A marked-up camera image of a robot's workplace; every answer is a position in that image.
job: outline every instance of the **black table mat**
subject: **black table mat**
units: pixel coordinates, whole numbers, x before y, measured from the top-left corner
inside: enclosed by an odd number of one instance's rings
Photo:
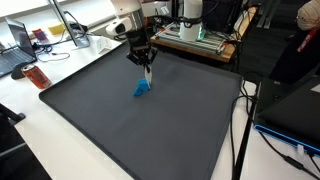
[[[40,99],[135,179],[210,179],[240,76],[159,52],[152,89],[134,97],[144,71],[128,50],[118,47]]]

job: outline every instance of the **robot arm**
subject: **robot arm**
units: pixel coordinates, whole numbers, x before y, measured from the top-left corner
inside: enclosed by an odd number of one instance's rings
[[[157,50],[150,45],[144,28],[144,16],[139,0],[111,0],[117,19],[107,28],[110,35],[125,35],[130,45],[127,58],[136,65],[141,65],[150,72]]]

